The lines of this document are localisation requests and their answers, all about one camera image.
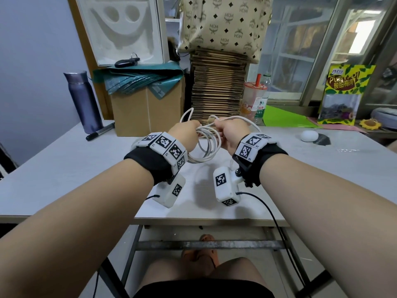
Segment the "table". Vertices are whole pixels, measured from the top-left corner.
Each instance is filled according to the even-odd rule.
[[[354,131],[321,130],[331,145],[319,146],[299,139],[301,128],[261,127],[277,138],[294,158],[361,185],[397,203],[397,155]],[[81,124],[0,181],[0,222],[21,222],[57,198],[116,164],[128,153],[134,137],[117,137],[111,130],[87,142]],[[197,148],[193,154],[199,155]],[[175,205],[167,209],[153,200],[144,202],[135,225],[250,224],[274,226],[265,207],[254,198],[243,197],[238,205],[225,207],[215,199],[212,172],[219,166],[237,168],[225,151],[202,164],[186,164],[180,173],[186,185]],[[287,222],[262,187],[240,190],[261,197],[281,226]]]

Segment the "handbag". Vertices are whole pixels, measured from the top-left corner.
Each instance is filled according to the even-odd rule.
[[[181,0],[179,52],[198,48],[244,54],[257,64],[273,0]]]

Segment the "white wall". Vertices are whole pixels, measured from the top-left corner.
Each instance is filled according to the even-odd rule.
[[[67,0],[0,0],[0,142],[18,164],[79,122],[72,70],[87,64]]]

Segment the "black marker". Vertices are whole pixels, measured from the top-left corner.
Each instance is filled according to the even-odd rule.
[[[110,131],[111,129],[114,129],[114,122],[105,126],[103,129],[100,129],[99,131],[96,131],[95,133],[92,133],[86,137],[87,141],[94,140],[95,138],[101,136],[102,134],[105,134],[107,131]]]

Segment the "white cable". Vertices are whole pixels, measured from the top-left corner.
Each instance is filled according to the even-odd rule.
[[[181,117],[180,122],[183,121],[184,117],[190,112],[189,117],[187,118],[187,121],[191,120],[191,117],[193,115],[193,110],[194,108],[190,108],[189,110],[187,110]],[[208,119],[210,118],[215,118],[218,119],[218,117],[216,117],[215,115],[211,115]],[[253,123],[251,120],[248,120],[245,117],[241,117],[241,116],[231,116],[231,117],[227,117],[224,118],[223,120],[230,120],[230,119],[241,119],[244,120],[245,122],[250,123],[251,125],[253,125],[258,132],[260,132],[260,128],[255,125],[255,123]],[[216,129],[212,128],[211,126],[215,125],[215,123],[211,123],[211,124],[207,124],[207,125],[201,125],[198,128],[196,128],[196,132],[197,134],[199,134],[201,136],[201,138],[205,138],[207,140],[207,149],[204,149],[201,144],[200,141],[198,142],[198,146],[200,147],[200,149],[205,153],[205,155],[202,158],[196,158],[193,157],[192,155],[188,154],[188,160],[187,162],[189,163],[203,163],[203,162],[207,162],[209,160],[211,160],[212,158],[215,157],[216,153],[218,152],[218,150],[221,148],[221,135],[219,134],[218,131],[216,131]]]

